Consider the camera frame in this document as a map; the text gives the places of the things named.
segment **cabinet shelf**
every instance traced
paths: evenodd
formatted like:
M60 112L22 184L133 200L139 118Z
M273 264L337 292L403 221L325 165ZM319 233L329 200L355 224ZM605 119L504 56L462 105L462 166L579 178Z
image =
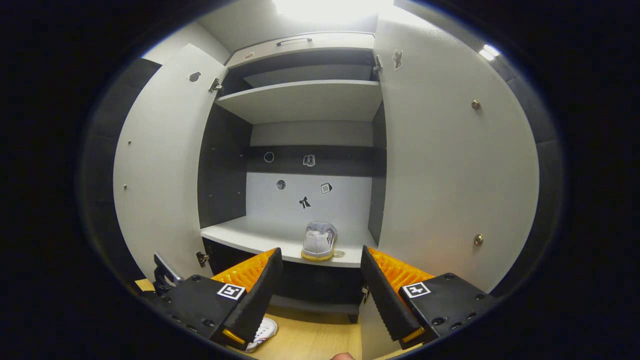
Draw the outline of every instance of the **cabinet shelf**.
M334 256L328 261L309 261L300 255L305 239L305 224L278 224L259 218L240 217L206 227L200 232L203 238L253 254L280 247L282 259L285 261L320 266L358 268L362 245L377 247L366 227L338 228L335 250L344 251L344 256L341 258Z
M251 124L284 121L373 120L382 91L377 81L313 80L263 86L216 99Z

